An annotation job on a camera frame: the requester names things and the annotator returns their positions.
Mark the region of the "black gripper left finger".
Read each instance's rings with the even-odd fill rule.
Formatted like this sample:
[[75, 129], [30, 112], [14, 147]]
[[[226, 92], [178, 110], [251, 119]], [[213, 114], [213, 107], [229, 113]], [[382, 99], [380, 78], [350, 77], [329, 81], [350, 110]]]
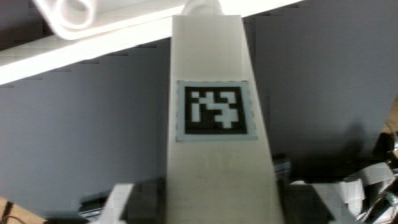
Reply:
[[78, 208], [87, 224], [164, 224], [160, 180], [117, 183]]

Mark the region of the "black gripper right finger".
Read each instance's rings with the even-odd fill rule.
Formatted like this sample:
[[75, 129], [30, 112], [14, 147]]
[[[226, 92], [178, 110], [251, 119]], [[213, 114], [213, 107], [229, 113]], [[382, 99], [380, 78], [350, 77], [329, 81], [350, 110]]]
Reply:
[[398, 170], [368, 165], [336, 181], [291, 178], [288, 157], [274, 157], [286, 224], [398, 224]]

